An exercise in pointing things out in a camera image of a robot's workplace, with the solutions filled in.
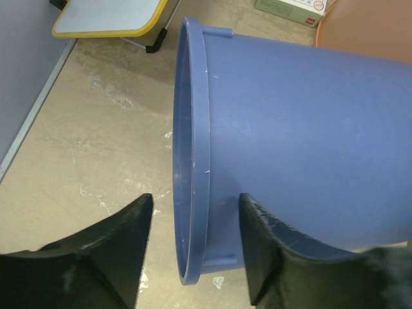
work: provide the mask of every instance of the small cardboard box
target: small cardboard box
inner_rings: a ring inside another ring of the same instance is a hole
[[[325,13],[326,2],[327,0],[256,0],[255,8],[315,27]]]

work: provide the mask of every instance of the blue rim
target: blue rim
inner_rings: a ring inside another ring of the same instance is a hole
[[[179,193],[175,192],[176,175],[179,174],[180,164],[173,150],[173,187],[174,187],[174,231],[176,253],[180,280],[184,285],[198,282],[201,275],[207,240],[207,221],[209,216],[210,189],[210,115],[209,115],[209,78],[205,43],[201,24],[193,18],[185,18],[182,22],[178,41],[178,51],[189,52],[191,80],[191,126],[192,126],[192,167],[191,167],[191,204],[181,205],[178,202]],[[181,68],[185,57],[178,52],[176,62],[176,80],[182,79]],[[173,120],[173,147],[179,145],[180,116],[176,106],[180,104],[179,83],[174,89],[175,109]],[[190,207],[190,225],[187,253],[182,245],[184,233],[181,207]]]

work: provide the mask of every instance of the floor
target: floor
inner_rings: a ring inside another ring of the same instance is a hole
[[[156,210],[138,308],[250,308],[242,269],[204,275],[195,286],[178,278],[171,137],[176,38],[186,15],[314,43],[314,29],[260,12],[253,0],[183,0],[154,55],[120,39],[79,40],[0,186],[0,252],[36,250],[151,192]]]

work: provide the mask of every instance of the robotic claw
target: robotic claw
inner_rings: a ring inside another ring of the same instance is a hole
[[[0,256],[5,308],[135,307],[153,199],[37,252]],[[412,308],[412,248],[354,254],[308,237],[248,194],[239,224],[250,303],[257,309]]]

